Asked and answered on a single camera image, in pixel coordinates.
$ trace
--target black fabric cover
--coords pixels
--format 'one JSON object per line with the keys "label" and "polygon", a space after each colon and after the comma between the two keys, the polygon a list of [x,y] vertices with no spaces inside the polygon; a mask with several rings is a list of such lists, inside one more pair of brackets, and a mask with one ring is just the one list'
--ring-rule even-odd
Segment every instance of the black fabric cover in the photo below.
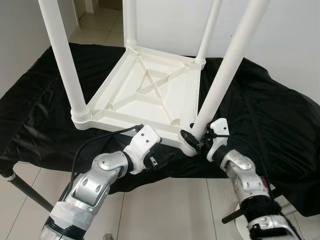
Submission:
{"label": "black fabric cover", "polygon": [[[125,52],[121,47],[70,44],[86,102]],[[207,58],[201,72],[199,108],[221,64]],[[272,80],[266,69],[244,59],[215,115],[226,118],[231,134],[242,136],[263,156],[271,182],[304,216],[320,213],[320,107],[306,96]],[[0,99],[0,171],[17,161],[70,171],[81,144],[107,133],[77,130],[70,105],[49,48]],[[78,171],[87,171],[94,157],[123,150],[130,137],[116,135],[89,144],[80,155]],[[244,143],[229,140],[250,157],[264,175],[261,160]],[[111,186],[111,193],[131,191],[164,178],[224,178],[215,164],[187,157],[165,145],[154,148],[155,159],[173,158],[161,169],[127,174]]]}

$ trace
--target tile floor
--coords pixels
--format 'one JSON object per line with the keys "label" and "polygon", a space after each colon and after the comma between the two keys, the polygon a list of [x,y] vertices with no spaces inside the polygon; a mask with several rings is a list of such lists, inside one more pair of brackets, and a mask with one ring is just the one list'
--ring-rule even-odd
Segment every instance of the tile floor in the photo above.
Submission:
{"label": "tile floor", "polygon": [[[81,29],[69,38],[79,44],[123,47],[122,12],[100,9],[80,19]],[[28,184],[54,204],[68,183],[70,173],[31,164],[14,167]],[[0,240],[35,240],[48,217],[39,205],[0,177]],[[282,205],[287,200],[280,199]],[[221,219],[237,205],[229,179],[167,178],[128,193],[107,197],[86,240],[101,240],[111,233],[115,240],[241,240],[233,222]],[[320,240],[320,215],[289,216],[305,240]]]}

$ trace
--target black cloth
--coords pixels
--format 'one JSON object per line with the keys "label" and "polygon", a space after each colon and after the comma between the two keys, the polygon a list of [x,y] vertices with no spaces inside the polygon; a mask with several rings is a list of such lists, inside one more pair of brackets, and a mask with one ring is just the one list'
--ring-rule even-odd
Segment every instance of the black cloth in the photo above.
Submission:
{"label": "black cloth", "polygon": [[[125,52],[121,47],[70,44],[86,102]],[[199,109],[222,62],[207,58],[201,72]],[[272,80],[266,69],[243,59],[215,119],[226,118],[230,134],[247,140],[265,162],[272,184],[304,216],[320,213],[320,107],[306,96]],[[49,48],[0,99],[0,173],[17,161],[70,171],[77,149],[106,134],[77,130],[70,105]],[[77,171],[87,171],[101,152],[123,150],[131,138],[115,135],[89,144],[80,154]],[[250,157],[259,175],[261,159],[245,143],[229,145]],[[119,178],[110,193],[131,191],[164,178],[224,178],[215,164],[179,149],[157,145],[155,159],[166,163],[155,171]]]}

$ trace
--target white wall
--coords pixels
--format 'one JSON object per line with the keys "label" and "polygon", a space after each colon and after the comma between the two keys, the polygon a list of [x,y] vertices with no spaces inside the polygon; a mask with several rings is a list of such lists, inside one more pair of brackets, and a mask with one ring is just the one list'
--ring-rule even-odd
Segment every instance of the white wall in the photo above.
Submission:
{"label": "white wall", "polygon": [[[69,36],[77,27],[73,0],[58,0]],[[0,0],[0,98],[50,46],[38,0]]]}
{"label": "white wall", "polygon": [[[224,56],[247,2],[222,2],[208,57]],[[195,56],[211,4],[137,0],[138,45]],[[320,1],[272,0],[245,57],[265,67],[276,81],[320,103]]]}

